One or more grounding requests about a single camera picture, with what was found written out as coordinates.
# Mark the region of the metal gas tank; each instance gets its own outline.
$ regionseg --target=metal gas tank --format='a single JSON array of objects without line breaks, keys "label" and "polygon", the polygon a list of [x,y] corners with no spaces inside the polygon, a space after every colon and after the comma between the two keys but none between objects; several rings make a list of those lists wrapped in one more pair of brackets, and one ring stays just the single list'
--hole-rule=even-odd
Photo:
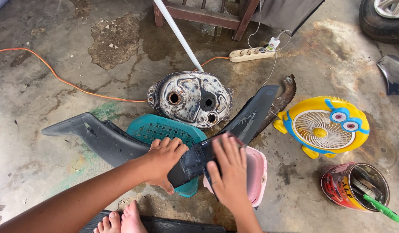
[{"label": "metal gas tank", "polygon": [[200,129],[228,121],[232,100],[233,90],[206,72],[172,73],[148,90],[148,103],[161,116]]}]

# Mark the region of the white pole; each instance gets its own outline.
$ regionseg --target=white pole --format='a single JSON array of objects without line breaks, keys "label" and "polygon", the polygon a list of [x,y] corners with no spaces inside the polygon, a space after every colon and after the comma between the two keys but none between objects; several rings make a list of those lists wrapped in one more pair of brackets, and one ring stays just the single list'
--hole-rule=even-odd
[{"label": "white pole", "polygon": [[176,37],[178,38],[179,42],[181,42],[182,46],[184,47],[186,53],[188,54],[189,58],[194,63],[195,67],[197,67],[198,71],[203,72],[201,65],[199,64],[197,58],[195,57],[194,53],[192,52],[191,48],[189,47],[188,43],[186,42],[184,36],[182,35],[181,31],[179,30],[178,26],[176,26],[175,22],[171,14],[166,9],[166,6],[162,2],[162,0],[153,0],[156,5],[158,6],[159,10],[165,17],[166,21],[168,22],[169,26],[171,26],[172,30],[174,31]]}]

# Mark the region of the tire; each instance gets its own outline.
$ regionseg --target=tire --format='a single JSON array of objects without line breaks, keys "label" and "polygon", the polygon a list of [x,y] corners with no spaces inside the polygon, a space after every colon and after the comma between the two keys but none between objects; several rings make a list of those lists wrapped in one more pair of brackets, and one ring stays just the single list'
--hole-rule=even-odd
[{"label": "tire", "polygon": [[359,9],[362,30],[372,39],[385,44],[399,44],[399,19],[380,16],[374,7],[374,0],[362,0]]}]

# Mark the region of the cartoon eye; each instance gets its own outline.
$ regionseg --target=cartoon eye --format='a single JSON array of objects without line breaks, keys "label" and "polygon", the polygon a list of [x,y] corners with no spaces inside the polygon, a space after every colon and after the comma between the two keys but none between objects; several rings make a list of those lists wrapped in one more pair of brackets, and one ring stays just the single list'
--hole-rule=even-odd
[{"label": "cartoon eye", "polygon": [[342,112],[335,112],[331,115],[331,119],[337,122],[343,122],[347,119],[346,114]]},{"label": "cartoon eye", "polygon": [[343,129],[346,131],[356,131],[359,128],[359,125],[354,121],[347,121],[343,124]]}]

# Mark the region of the teal plastic chair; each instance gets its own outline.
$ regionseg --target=teal plastic chair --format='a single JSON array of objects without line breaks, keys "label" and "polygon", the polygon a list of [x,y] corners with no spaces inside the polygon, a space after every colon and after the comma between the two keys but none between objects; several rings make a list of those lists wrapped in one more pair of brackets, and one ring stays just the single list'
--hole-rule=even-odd
[{"label": "teal plastic chair", "polygon": [[[205,133],[196,127],[153,114],[146,114],[134,119],[126,133],[147,144],[151,144],[155,139],[163,140],[165,137],[170,139],[177,137],[189,148],[192,144],[207,139]],[[175,188],[175,192],[183,197],[192,197],[197,193],[197,190],[198,177]]]}]

